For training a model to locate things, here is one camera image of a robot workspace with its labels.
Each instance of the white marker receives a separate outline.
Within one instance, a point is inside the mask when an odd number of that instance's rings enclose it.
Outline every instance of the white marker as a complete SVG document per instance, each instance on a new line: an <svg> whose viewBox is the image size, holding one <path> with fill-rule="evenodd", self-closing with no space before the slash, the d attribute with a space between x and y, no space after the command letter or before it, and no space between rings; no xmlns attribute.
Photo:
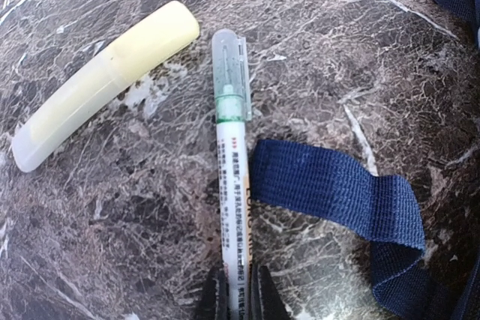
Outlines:
<svg viewBox="0 0 480 320"><path fill-rule="evenodd" d="M245 122L251 120L247 46L231 30L212 43L223 267L229 283L230 320L248 320L252 258L250 183Z"/></svg>

